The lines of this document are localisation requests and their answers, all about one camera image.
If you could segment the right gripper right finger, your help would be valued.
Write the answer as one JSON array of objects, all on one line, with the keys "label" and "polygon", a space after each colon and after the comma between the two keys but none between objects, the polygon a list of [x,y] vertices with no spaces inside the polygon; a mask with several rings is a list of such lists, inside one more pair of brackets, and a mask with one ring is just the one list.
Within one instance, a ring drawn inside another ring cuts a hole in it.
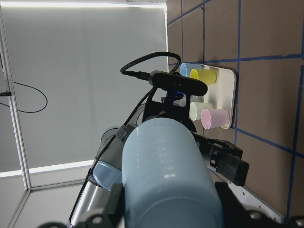
[{"label": "right gripper right finger", "polygon": [[283,228],[284,225],[256,210],[246,210],[225,182],[216,182],[215,188],[223,208],[225,228]]}]

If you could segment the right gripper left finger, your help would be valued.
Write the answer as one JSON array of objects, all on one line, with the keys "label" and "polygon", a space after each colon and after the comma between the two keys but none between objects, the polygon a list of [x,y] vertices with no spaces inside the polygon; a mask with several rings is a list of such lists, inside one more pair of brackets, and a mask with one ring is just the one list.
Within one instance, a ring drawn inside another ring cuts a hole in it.
[{"label": "right gripper left finger", "polygon": [[110,191],[90,182],[84,184],[71,213],[72,228],[124,228],[124,188]]}]

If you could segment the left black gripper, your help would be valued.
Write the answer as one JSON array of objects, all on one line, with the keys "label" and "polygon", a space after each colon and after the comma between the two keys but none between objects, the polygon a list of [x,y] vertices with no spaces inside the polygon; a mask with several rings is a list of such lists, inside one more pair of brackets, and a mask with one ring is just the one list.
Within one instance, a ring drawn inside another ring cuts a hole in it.
[{"label": "left black gripper", "polygon": [[189,131],[193,132],[194,140],[208,167],[220,173],[226,179],[237,186],[245,185],[249,164],[242,160],[243,151],[233,143],[205,137],[196,133],[196,128],[189,118],[190,95],[186,95],[184,106],[174,105],[174,101],[181,100],[183,93],[167,91],[162,102],[153,101],[156,90],[151,90],[145,103],[142,122],[154,118],[169,118],[183,124]]}]

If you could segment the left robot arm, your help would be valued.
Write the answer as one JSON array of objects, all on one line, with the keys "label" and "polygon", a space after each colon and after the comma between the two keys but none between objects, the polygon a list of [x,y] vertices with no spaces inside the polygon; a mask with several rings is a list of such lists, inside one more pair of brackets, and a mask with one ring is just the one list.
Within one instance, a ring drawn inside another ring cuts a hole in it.
[{"label": "left robot arm", "polygon": [[69,228],[224,228],[238,203],[208,168],[238,186],[249,164],[228,141],[196,132],[190,96],[151,90],[120,127],[106,131],[67,222]]}]

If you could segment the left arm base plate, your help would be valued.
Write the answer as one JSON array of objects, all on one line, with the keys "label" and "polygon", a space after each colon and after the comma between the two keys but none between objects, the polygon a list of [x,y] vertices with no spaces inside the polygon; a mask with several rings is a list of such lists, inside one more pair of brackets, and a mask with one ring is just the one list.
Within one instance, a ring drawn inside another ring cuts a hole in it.
[{"label": "left arm base plate", "polygon": [[236,186],[231,181],[228,181],[228,186],[238,201],[245,207],[245,209],[260,211],[273,221],[280,224],[284,223],[285,217],[282,213],[280,213],[246,186]]}]

